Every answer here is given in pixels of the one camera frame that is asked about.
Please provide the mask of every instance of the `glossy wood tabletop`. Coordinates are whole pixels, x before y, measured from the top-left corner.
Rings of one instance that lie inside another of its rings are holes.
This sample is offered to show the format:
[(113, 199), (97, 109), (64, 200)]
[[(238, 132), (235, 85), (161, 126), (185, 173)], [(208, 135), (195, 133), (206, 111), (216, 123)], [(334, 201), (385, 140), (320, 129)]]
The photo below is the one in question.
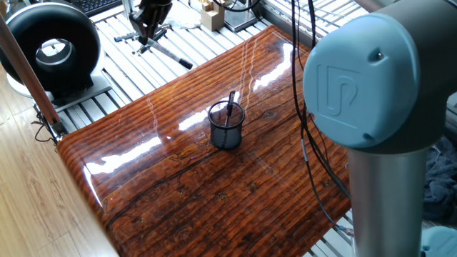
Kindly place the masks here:
[[(291, 52), (270, 26), (64, 137), (59, 154), (121, 256), (302, 256), (331, 227), (303, 162)], [(232, 90), (246, 111), (243, 141), (219, 151), (207, 111)], [(326, 146), (347, 183), (345, 151)], [(350, 203), (307, 149), (321, 199), (339, 218)]]

